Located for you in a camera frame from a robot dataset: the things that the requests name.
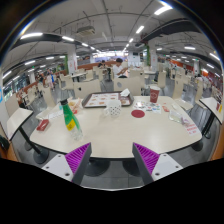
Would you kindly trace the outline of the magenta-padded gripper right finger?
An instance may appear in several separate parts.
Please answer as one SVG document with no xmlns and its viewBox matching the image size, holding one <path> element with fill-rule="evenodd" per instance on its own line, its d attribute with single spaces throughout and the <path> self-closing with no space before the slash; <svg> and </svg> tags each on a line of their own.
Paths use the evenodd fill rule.
<svg viewBox="0 0 224 224">
<path fill-rule="evenodd" d="M 145 185 L 182 169 L 167 153 L 157 154 L 137 143 L 133 144 L 132 153 Z"/>
</svg>

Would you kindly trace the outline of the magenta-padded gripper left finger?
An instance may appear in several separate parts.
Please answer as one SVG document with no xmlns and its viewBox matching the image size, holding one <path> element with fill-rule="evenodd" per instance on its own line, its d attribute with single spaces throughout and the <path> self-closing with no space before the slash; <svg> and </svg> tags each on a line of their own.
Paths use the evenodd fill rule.
<svg viewBox="0 0 224 224">
<path fill-rule="evenodd" d="M 43 166 L 42 169 L 73 182 L 76 185 L 80 185 L 91 153 L 91 144 L 87 143 L 66 155 L 57 154 L 45 166 Z"/>
</svg>

